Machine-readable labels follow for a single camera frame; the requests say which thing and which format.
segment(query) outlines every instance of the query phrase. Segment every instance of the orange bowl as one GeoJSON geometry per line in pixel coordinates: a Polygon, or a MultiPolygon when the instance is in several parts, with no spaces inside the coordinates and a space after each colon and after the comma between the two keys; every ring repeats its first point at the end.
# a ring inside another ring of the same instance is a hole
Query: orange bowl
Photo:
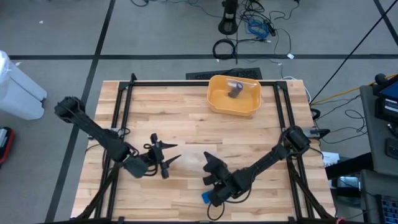
{"type": "Polygon", "coordinates": [[[216,113],[250,116],[261,105],[261,85],[249,78],[215,75],[209,81],[207,101],[210,109],[216,113]],[[242,84],[243,89],[237,97],[232,98],[228,93],[237,83],[242,84]]]}

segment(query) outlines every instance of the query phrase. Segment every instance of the black metal frame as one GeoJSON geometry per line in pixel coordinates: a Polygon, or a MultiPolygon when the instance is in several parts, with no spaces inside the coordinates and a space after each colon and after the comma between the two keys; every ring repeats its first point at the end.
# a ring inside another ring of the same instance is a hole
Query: black metal frame
{"type": "MultiPolygon", "coordinates": [[[[277,112],[278,112],[281,132],[282,132],[283,128],[286,128],[286,126],[285,126],[284,114],[282,111],[282,102],[280,100],[279,90],[282,90],[283,95],[284,95],[287,116],[289,118],[289,123],[290,123],[290,125],[295,125],[294,114],[293,114],[293,110],[292,110],[292,105],[290,103],[290,97],[289,97],[289,92],[288,92],[288,88],[287,88],[287,82],[286,81],[275,81],[275,82],[259,81],[259,83],[261,84],[261,86],[271,86],[274,89],[275,103],[276,103],[276,108],[277,108],[277,112]]],[[[118,95],[116,97],[116,105],[115,105],[113,120],[112,120],[112,128],[116,127],[116,123],[118,121],[118,114],[119,114],[119,109],[120,109],[120,104],[121,104],[122,93],[125,89],[127,89],[127,95],[126,95],[126,102],[124,105],[124,113],[123,113],[123,120],[122,120],[121,128],[125,128],[127,125],[132,89],[134,86],[208,86],[208,84],[209,84],[208,80],[206,80],[206,81],[198,81],[198,80],[197,81],[166,81],[166,82],[136,81],[135,75],[132,74],[131,80],[129,82],[120,82],[119,83],[118,95]]],[[[308,185],[302,157],[299,156],[297,158],[297,161],[298,161],[297,165],[298,165],[299,174],[300,174],[302,180],[304,181],[305,185],[308,185]]],[[[103,182],[107,176],[106,170],[109,169],[109,163],[110,163],[110,158],[108,156],[106,156],[105,168],[104,168],[102,176],[101,176],[101,184],[103,184],[103,182]]],[[[290,169],[289,168],[290,163],[293,163],[292,160],[287,159],[288,169],[290,169]]],[[[293,178],[291,177],[290,173],[289,173],[289,177],[290,177],[290,187],[292,189],[292,198],[293,198],[296,218],[302,218],[303,216],[302,216],[302,211],[301,211],[301,206],[300,206],[300,199],[299,199],[299,193],[297,190],[297,185],[296,185],[295,181],[293,180],[293,178]]],[[[118,179],[114,180],[114,182],[111,185],[109,202],[108,202],[108,207],[107,207],[107,212],[106,212],[107,218],[112,218],[117,184],[118,184],[118,179]]],[[[99,205],[96,207],[95,218],[99,218],[101,216],[102,204],[103,204],[103,201],[101,200],[99,205]]],[[[307,198],[305,198],[305,204],[306,204],[306,208],[307,208],[308,217],[315,218],[312,206],[311,206],[310,202],[307,200],[307,198]]],[[[162,222],[123,222],[123,223],[135,223],[135,224],[145,223],[145,224],[148,224],[148,223],[162,223],[162,222]]],[[[184,223],[194,223],[194,222],[179,222],[179,224],[184,224],[184,223]]],[[[261,223],[285,224],[288,222],[261,222],[261,223]]]]}

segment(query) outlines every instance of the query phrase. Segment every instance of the wooden table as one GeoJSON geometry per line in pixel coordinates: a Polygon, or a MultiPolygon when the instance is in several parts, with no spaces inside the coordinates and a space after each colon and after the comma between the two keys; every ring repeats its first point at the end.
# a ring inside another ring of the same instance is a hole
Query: wooden table
{"type": "MultiPolygon", "coordinates": [[[[304,85],[301,80],[287,81],[296,125],[312,127],[304,85]]],[[[102,127],[111,126],[119,82],[105,81],[99,96],[95,121],[102,127]]],[[[127,128],[131,134],[125,141],[144,152],[142,145],[157,133],[160,140],[177,147],[164,151],[165,158],[181,154],[169,170],[166,180],[155,177],[135,179],[122,169],[119,175],[113,219],[126,220],[208,220],[207,205],[201,195],[211,189],[202,177],[208,151],[224,160],[230,169],[250,166],[271,150],[280,135],[280,125],[272,87],[262,87],[262,104],[250,117],[243,118],[212,112],[206,100],[206,86],[135,86],[133,88],[127,128]]],[[[281,97],[287,125],[284,98],[281,97]]],[[[89,146],[96,144],[90,141],[89,146]]],[[[312,147],[319,149],[318,143],[312,147]]],[[[87,152],[71,217],[79,215],[97,192],[101,179],[102,147],[87,152]]],[[[310,190],[334,215],[335,209],[321,155],[307,151],[303,156],[310,190]]],[[[303,215],[305,203],[300,191],[303,215]]],[[[108,197],[104,198],[106,213],[108,197]]],[[[217,217],[222,206],[211,207],[217,217]]],[[[289,175],[285,161],[280,161],[256,178],[250,197],[239,204],[227,203],[221,221],[282,221],[295,216],[289,175]]]]}

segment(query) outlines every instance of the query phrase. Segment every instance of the white cable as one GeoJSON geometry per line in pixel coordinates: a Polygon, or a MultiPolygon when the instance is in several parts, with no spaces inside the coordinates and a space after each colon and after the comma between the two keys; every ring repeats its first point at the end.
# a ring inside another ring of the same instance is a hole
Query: white cable
{"type": "MultiPolygon", "coordinates": [[[[294,78],[294,77],[284,77],[283,79],[284,79],[284,80],[285,80],[285,79],[288,79],[288,80],[297,80],[297,79],[294,78]]],[[[311,98],[310,92],[307,90],[307,88],[305,87],[305,85],[304,85],[304,90],[305,90],[305,92],[307,93],[308,102],[311,102],[312,98],[311,98]]]]}

